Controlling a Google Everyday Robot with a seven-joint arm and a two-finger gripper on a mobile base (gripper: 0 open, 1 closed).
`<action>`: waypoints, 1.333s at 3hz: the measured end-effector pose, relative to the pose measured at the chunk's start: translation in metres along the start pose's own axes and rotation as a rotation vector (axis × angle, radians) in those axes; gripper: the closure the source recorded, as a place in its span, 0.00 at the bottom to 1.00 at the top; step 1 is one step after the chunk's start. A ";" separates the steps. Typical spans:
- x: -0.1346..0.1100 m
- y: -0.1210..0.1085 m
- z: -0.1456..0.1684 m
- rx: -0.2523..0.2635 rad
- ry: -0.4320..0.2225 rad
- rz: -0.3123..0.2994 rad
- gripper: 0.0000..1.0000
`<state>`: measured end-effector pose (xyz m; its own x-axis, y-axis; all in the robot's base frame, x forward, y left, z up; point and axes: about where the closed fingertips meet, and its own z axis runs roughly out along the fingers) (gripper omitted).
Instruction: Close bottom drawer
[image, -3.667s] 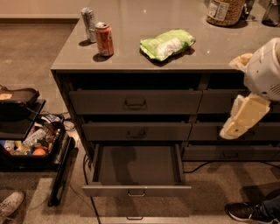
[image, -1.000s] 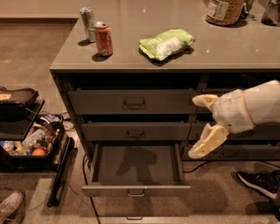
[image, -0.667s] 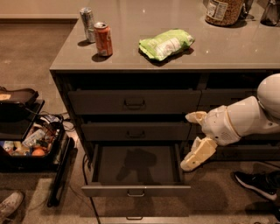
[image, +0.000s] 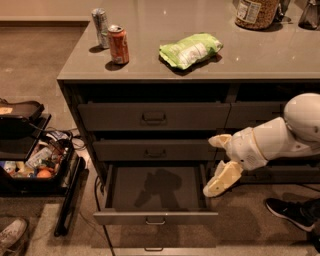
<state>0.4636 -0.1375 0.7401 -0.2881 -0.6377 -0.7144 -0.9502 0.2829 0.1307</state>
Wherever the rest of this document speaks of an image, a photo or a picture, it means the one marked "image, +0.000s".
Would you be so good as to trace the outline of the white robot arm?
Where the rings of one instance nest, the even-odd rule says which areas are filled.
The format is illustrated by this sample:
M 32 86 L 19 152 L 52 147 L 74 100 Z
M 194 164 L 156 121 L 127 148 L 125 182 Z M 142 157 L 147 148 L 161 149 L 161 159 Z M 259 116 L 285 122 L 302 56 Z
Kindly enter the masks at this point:
M 214 176 L 203 188 L 206 197 L 217 197 L 234 185 L 242 172 L 264 167 L 282 157 L 306 157 L 320 153 L 320 95 L 295 96 L 277 117 L 235 134 L 211 137 L 209 144 L 223 148 L 229 161 L 221 160 Z

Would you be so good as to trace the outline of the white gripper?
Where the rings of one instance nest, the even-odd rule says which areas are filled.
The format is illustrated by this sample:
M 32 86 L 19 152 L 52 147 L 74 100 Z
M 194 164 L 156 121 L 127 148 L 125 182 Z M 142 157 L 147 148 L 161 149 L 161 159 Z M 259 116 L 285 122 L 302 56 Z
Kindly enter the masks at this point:
M 251 171 L 265 166 L 265 159 L 254 136 L 254 129 L 245 128 L 234 135 L 220 134 L 208 139 L 211 146 L 226 148 L 227 156 L 232 160 L 220 161 L 214 176 L 203 188 L 206 197 L 218 197 L 226 192 L 240 178 L 244 170 Z

